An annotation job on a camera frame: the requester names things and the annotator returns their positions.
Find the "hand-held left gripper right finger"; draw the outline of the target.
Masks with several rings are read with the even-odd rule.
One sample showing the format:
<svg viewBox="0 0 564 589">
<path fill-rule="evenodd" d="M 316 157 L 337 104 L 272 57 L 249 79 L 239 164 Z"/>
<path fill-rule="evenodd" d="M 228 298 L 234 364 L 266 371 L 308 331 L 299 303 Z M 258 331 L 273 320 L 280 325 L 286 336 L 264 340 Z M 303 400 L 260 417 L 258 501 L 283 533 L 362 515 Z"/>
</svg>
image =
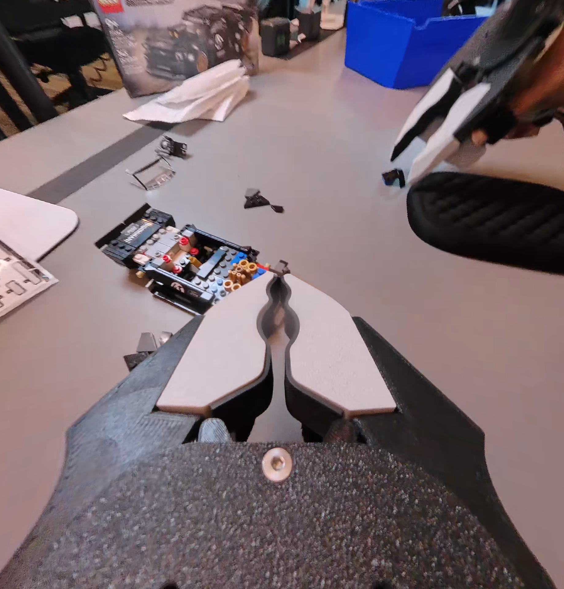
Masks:
<svg viewBox="0 0 564 589">
<path fill-rule="evenodd" d="M 312 433 L 327 433 L 337 420 L 395 413 L 396 401 L 350 312 L 292 274 L 280 285 L 291 416 Z"/>
</svg>

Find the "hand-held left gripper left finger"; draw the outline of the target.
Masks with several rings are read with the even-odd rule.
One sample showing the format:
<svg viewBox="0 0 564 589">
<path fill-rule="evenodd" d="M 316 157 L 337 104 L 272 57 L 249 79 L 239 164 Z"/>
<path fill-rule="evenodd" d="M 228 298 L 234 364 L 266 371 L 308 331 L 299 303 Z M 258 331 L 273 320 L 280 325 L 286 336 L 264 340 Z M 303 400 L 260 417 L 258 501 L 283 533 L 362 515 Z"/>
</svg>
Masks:
<svg viewBox="0 0 564 589">
<path fill-rule="evenodd" d="M 269 407 L 276 274 L 264 274 L 207 311 L 156 407 L 218 418 L 231 433 L 250 433 Z"/>
</svg>

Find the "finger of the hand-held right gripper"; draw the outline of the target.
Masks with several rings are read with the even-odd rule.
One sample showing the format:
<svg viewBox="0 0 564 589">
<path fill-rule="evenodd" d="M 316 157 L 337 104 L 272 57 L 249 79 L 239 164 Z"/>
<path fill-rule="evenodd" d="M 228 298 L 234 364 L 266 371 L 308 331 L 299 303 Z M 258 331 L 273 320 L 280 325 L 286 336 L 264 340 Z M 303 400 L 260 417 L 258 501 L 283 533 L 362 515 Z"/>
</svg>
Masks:
<svg viewBox="0 0 564 589">
<path fill-rule="evenodd" d="M 446 158 L 459 150 L 461 140 L 455 137 L 455 133 L 489 92 L 490 87 L 491 84 L 489 83 L 479 83 L 463 92 L 455 101 L 444 122 L 428 139 L 423 151 L 412 162 L 407 178 L 408 184 L 413 184 L 422 179 Z"/>
<path fill-rule="evenodd" d="M 448 68 L 416 104 L 401 128 L 391 152 L 394 161 L 412 143 L 420 138 L 429 145 L 429 139 L 440 129 L 467 84 L 467 69 Z"/>
</svg>

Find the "lego car model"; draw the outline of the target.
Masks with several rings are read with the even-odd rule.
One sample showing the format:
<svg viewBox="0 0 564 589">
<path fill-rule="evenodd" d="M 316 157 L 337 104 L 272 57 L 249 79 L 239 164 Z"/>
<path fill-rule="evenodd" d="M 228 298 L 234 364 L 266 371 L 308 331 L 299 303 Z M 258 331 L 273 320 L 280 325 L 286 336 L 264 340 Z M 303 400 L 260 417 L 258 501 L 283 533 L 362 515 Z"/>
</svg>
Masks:
<svg viewBox="0 0 564 589">
<path fill-rule="evenodd" d="M 187 313 L 203 315 L 263 276 L 259 252 L 187 224 L 145 203 L 95 242 L 116 264 L 146 279 L 151 294 Z"/>
</svg>

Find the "grey lego slope piece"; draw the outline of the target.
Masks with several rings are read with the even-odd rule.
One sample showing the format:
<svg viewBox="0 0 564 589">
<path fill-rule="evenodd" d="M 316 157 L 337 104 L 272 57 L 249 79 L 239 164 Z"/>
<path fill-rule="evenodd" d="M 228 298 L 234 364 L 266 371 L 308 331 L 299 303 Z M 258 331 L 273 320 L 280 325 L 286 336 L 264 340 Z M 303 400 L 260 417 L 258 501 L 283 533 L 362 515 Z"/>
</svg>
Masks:
<svg viewBox="0 0 564 589">
<path fill-rule="evenodd" d="M 156 337 L 152 332 L 142 332 L 137 343 L 136 352 L 140 355 L 152 355 L 172 337 L 172 333 L 162 331 Z"/>
</svg>

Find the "clear lego windshield piece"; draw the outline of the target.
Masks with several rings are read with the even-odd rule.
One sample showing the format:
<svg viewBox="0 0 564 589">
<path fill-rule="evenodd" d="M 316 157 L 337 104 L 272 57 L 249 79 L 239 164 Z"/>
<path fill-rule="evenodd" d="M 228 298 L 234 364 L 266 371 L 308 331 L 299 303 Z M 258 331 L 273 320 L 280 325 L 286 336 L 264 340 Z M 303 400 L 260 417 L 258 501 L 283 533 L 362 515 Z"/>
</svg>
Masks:
<svg viewBox="0 0 564 589">
<path fill-rule="evenodd" d="M 149 163 L 136 170 L 125 170 L 130 182 L 144 191 L 154 191 L 175 177 L 175 169 L 166 156 L 157 156 Z"/>
</svg>

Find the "small black lego assembly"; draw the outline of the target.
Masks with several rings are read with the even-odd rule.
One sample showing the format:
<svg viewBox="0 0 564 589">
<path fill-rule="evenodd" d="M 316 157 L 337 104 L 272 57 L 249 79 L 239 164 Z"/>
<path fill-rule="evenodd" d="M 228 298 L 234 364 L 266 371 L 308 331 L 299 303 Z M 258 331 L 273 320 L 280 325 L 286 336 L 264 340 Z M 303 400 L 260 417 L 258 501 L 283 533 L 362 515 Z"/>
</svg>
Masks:
<svg viewBox="0 0 564 589">
<path fill-rule="evenodd" d="M 169 136 L 163 136 L 160 139 L 155 152 L 163 158 L 187 158 L 188 146 L 186 143 L 177 141 Z"/>
</svg>

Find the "lego sticker sheet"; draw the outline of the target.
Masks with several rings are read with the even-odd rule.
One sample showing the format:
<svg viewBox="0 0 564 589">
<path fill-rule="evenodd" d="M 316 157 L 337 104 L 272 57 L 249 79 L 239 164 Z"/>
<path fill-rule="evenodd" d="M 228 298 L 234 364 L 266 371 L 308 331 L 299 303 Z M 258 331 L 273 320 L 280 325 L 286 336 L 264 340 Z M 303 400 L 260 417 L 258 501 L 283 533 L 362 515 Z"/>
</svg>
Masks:
<svg viewBox="0 0 564 589">
<path fill-rule="evenodd" d="M 0 320 L 57 283 L 50 272 L 0 239 Z"/>
</svg>

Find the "lego set box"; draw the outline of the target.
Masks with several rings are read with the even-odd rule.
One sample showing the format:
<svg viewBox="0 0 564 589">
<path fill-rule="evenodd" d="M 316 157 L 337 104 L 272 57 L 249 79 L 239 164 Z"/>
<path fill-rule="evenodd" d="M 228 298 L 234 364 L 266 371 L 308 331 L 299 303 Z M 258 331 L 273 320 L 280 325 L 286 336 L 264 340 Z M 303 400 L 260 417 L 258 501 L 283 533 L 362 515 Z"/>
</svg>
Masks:
<svg viewBox="0 0 564 589">
<path fill-rule="evenodd" d="M 258 1 L 90 1 L 131 98 L 227 61 L 258 71 Z"/>
</svg>

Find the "blue plastic bin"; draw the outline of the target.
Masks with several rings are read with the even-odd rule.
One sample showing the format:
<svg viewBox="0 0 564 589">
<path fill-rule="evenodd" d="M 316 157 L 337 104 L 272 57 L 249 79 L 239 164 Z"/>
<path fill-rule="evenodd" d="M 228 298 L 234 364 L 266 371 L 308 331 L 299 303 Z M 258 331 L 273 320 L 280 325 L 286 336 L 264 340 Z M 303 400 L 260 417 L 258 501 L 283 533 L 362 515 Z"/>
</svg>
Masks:
<svg viewBox="0 0 564 589">
<path fill-rule="evenodd" d="M 347 6 L 345 67 L 391 89 L 429 85 L 488 16 L 442 16 L 443 1 Z"/>
</svg>

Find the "black box-shaped device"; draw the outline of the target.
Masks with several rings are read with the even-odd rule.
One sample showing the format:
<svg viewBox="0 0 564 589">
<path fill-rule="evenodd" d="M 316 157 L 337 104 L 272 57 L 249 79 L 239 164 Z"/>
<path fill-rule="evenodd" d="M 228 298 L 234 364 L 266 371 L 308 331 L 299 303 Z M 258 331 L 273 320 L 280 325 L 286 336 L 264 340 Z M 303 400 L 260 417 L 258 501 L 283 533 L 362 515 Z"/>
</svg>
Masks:
<svg viewBox="0 0 564 589">
<path fill-rule="evenodd" d="M 261 51 L 270 57 L 282 57 L 290 51 L 291 21 L 273 17 L 260 21 Z"/>
<path fill-rule="evenodd" d="M 298 20 L 298 37 L 300 43 L 318 42 L 321 35 L 322 9 L 315 6 L 312 10 L 295 7 L 295 18 Z"/>
</svg>

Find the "crumpled white paper bag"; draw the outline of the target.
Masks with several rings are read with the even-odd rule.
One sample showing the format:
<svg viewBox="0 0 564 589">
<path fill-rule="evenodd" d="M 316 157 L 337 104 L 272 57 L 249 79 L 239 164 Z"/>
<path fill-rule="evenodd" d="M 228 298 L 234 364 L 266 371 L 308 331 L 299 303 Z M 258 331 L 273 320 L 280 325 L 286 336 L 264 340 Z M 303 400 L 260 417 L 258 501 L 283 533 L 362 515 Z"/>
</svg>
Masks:
<svg viewBox="0 0 564 589">
<path fill-rule="evenodd" d="M 181 85 L 123 114 L 130 121 L 179 124 L 192 120 L 224 121 L 245 99 L 250 78 L 241 60 L 212 67 Z"/>
</svg>

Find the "black office chair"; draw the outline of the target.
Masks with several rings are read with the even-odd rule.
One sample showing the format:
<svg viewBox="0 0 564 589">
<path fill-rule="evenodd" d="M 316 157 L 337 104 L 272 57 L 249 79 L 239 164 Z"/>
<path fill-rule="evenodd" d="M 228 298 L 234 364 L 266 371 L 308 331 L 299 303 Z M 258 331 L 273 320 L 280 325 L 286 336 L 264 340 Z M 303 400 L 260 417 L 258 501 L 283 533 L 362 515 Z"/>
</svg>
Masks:
<svg viewBox="0 0 564 589">
<path fill-rule="evenodd" d="M 90 1 L 0 1 L 0 109 L 19 131 L 113 92 Z"/>
</svg>

